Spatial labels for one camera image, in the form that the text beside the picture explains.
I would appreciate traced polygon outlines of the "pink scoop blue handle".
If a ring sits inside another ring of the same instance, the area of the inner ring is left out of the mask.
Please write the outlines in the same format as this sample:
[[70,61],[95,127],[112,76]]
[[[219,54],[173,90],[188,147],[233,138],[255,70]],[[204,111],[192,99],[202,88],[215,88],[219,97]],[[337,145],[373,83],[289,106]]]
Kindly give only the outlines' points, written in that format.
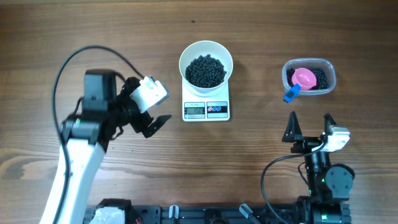
[[317,79],[313,72],[307,68],[297,68],[292,75],[293,87],[284,95],[283,101],[290,103],[301,90],[310,90],[317,85]]

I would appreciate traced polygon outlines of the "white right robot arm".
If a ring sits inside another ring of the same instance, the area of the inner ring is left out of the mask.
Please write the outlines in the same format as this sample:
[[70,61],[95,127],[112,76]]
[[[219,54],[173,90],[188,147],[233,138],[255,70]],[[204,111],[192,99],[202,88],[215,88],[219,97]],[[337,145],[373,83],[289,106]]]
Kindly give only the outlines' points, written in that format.
[[352,222],[349,192],[355,173],[344,164],[332,164],[330,154],[348,143],[350,131],[338,126],[330,114],[324,115],[325,131],[319,137],[305,137],[296,113],[289,122],[282,142],[291,142],[292,153],[304,157],[309,196],[300,196],[295,203],[291,223],[349,224]]

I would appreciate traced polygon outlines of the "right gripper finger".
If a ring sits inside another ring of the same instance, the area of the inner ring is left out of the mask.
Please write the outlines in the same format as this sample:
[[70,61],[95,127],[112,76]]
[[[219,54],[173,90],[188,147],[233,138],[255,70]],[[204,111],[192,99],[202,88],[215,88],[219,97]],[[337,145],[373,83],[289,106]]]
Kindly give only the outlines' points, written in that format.
[[325,120],[325,132],[330,133],[331,129],[336,125],[336,122],[330,113],[326,113],[323,117]]
[[282,136],[282,142],[299,142],[303,141],[303,135],[299,126],[296,112],[292,111],[289,115],[289,121]]

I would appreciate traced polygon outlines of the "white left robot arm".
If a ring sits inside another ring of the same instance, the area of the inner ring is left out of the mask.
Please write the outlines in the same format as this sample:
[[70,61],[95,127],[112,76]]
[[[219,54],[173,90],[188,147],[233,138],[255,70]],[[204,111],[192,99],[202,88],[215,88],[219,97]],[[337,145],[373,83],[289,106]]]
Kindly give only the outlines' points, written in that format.
[[128,124],[149,138],[170,119],[169,115],[154,119],[147,112],[169,96],[163,83],[152,77],[130,77],[118,93],[120,76],[108,69],[86,71],[84,95],[77,104],[81,114],[68,115],[60,127],[60,158],[41,223],[82,223],[109,142]]

